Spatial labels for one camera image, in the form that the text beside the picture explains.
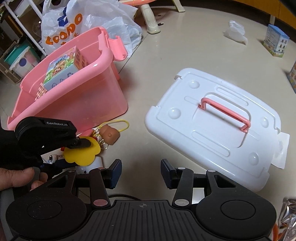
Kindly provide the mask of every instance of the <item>pink circular marker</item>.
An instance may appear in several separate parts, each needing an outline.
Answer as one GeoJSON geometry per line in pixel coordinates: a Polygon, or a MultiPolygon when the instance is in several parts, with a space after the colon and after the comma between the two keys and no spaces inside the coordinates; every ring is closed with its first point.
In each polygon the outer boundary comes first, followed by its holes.
{"type": "Polygon", "coordinates": [[[103,206],[106,206],[107,204],[108,204],[108,202],[105,199],[94,200],[94,205],[97,207],[103,207],[103,206]]]}

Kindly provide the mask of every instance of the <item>crumpled white plastic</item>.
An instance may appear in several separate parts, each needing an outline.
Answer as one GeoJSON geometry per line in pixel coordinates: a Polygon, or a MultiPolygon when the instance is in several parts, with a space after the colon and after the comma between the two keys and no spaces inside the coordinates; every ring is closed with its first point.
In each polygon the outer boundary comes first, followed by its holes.
{"type": "Polygon", "coordinates": [[[244,36],[244,26],[237,23],[236,21],[229,21],[229,28],[224,32],[224,36],[237,42],[243,42],[245,45],[248,44],[248,39],[244,36]]]}
{"type": "Polygon", "coordinates": [[[45,0],[42,11],[42,44],[47,54],[93,27],[106,28],[110,38],[120,36],[128,57],[141,41],[142,28],[133,21],[137,8],[116,0],[45,0]]]}

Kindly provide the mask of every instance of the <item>white plastic chair leg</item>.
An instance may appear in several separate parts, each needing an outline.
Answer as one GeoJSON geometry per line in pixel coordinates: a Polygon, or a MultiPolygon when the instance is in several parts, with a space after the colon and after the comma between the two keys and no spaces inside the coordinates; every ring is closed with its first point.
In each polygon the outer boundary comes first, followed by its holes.
{"type": "Polygon", "coordinates": [[[270,15],[270,17],[269,17],[269,23],[272,24],[272,25],[274,25],[275,20],[276,20],[276,17],[273,16],[273,15],[270,15]]]}
{"type": "Polygon", "coordinates": [[[181,5],[180,0],[172,0],[178,12],[185,12],[185,8],[181,5]]]}
{"type": "Polygon", "coordinates": [[[150,34],[157,34],[160,32],[160,28],[157,25],[155,16],[149,6],[149,4],[143,4],[140,6],[142,15],[144,17],[146,26],[147,26],[147,32],[150,34]]]}

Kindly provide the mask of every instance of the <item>white circular marker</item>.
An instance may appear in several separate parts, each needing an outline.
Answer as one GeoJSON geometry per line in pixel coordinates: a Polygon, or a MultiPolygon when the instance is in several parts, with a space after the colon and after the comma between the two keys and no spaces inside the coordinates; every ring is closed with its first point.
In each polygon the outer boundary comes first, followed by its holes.
{"type": "Polygon", "coordinates": [[[180,206],[180,207],[184,207],[184,206],[187,206],[189,204],[189,201],[186,200],[186,199],[177,199],[175,201],[175,204],[180,206]]]}

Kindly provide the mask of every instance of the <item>cardboard box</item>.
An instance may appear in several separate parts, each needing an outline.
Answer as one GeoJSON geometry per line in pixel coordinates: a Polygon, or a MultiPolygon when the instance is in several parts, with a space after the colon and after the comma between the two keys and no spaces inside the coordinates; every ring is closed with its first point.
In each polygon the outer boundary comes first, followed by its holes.
{"type": "Polygon", "coordinates": [[[283,57],[289,41],[286,35],[278,27],[269,24],[263,46],[276,57],[283,57]]]}
{"type": "Polygon", "coordinates": [[[292,85],[292,88],[294,89],[294,92],[296,93],[296,62],[294,63],[287,77],[288,77],[288,80],[290,81],[290,84],[292,85]]]}
{"type": "Polygon", "coordinates": [[[88,63],[74,46],[49,64],[44,88],[49,91],[71,75],[84,68],[88,63]]]}

